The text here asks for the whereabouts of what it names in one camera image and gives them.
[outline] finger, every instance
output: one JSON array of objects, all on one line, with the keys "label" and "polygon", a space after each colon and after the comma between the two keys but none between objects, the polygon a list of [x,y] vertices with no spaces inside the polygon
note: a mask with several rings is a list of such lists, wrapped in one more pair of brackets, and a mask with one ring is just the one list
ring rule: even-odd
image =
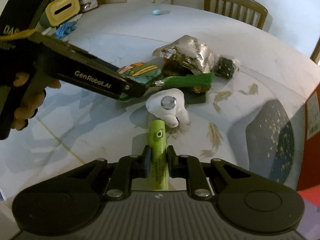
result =
[{"label": "finger", "polygon": [[21,119],[15,119],[13,121],[13,127],[16,130],[22,130],[26,126],[26,120],[21,120]]},{"label": "finger", "polygon": [[43,104],[44,97],[44,93],[41,93],[30,98],[30,100],[28,101],[28,108],[32,111],[37,109],[39,106]]},{"label": "finger", "polygon": [[25,72],[16,73],[16,80],[13,82],[13,85],[15,87],[23,86],[28,81],[29,76],[30,75]]},{"label": "finger", "polygon": [[61,83],[58,79],[55,79],[53,83],[49,85],[49,87],[59,89],[61,87]]},{"label": "finger", "polygon": [[35,111],[28,107],[19,107],[14,111],[14,117],[16,119],[29,119],[34,115]]}]

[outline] yellow string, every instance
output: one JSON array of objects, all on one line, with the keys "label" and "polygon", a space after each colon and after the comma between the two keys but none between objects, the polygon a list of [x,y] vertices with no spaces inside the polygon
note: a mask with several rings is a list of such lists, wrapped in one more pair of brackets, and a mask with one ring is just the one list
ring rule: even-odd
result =
[{"label": "yellow string", "polygon": [[30,37],[32,34],[34,34],[35,32],[36,32],[36,29],[28,29],[12,35],[0,36],[0,41],[14,41],[14,40],[26,39]]}]

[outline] blue object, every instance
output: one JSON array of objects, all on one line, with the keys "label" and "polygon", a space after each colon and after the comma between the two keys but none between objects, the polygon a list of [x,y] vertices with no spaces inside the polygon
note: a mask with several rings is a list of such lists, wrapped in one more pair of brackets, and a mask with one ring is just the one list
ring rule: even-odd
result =
[{"label": "blue object", "polygon": [[72,31],[76,30],[76,21],[66,22],[59,26],[56,31],[56,36],[58,39],[63,39],[67,35],[69,35]]},{"label": "blue object", "polygon": [[161,10],[160,9],[154,9],[152,13],[153,13],[153,15],[160,15],[161,14]]}]

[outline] blue glove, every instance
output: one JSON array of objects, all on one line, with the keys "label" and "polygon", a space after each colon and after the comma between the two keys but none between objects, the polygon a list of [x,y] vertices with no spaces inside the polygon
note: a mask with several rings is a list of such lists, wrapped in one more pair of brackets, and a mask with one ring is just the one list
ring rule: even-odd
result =
[{"label": "blue glove", "polygon": [[56,31],[56,36],[58,39],[63,39],[67,35],[69,35],[72,31],[76,29],[76,21],[73,22],[66,22],[59,26]]}]

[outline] chair backrest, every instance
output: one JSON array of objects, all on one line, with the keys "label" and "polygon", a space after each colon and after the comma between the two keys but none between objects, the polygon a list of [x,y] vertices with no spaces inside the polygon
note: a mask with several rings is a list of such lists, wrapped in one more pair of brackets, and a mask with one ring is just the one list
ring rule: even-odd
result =
[{"label": "chair backrest", "polygon": [[[219,10],[219,1],[223,1],[223,7],[222,7],[222,15],[234,18],[236,20],[248,23],[250,25],[253,25],[255,15],[258,13],[260,14],[259,21],[257,24],[257,28],[262,29],[264,22],[268,15],[268,10],[258,2],[254,0],[216,0],[216,5],[214,12],[218,13]],[[204,0],[204,10],[210,12],[210,3],[211,0]],[[241,15],[242,19],[240,19],[240,12],[241,7],[244,7],[244,13]]]},{"label": "chair backrest", "polygon": [[319,41],[316,45],[316,48],[313,51],[310,58],[312,61],[314,61],[316,64],[318,64],[320,66],[320,37],[319,37]]}]

